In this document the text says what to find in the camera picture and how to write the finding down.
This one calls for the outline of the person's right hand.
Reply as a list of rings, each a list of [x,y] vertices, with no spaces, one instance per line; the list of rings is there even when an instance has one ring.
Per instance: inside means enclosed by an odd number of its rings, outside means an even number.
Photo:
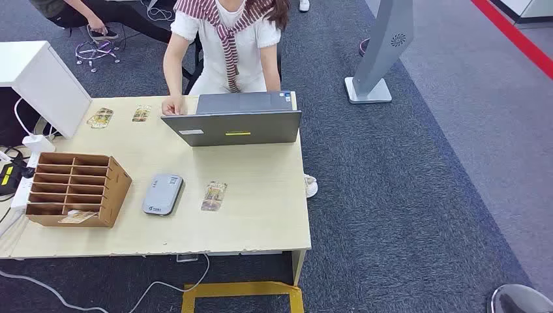
[[[162,101],[163,115],[187,115],[188,108],[185,99],[181,95],[169,96]]]

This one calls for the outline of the background person's hand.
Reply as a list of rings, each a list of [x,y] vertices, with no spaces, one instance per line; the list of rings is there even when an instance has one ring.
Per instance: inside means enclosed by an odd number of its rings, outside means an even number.
[[[87,18],[87,21],[89,23],[89,28],[96,32],[96,33],[100,33],[101,35],[106,35],[108,33],[108,30],[105,26],[105,24],[103,23],[103,21],[97,17],[97,16],[89,16]]]

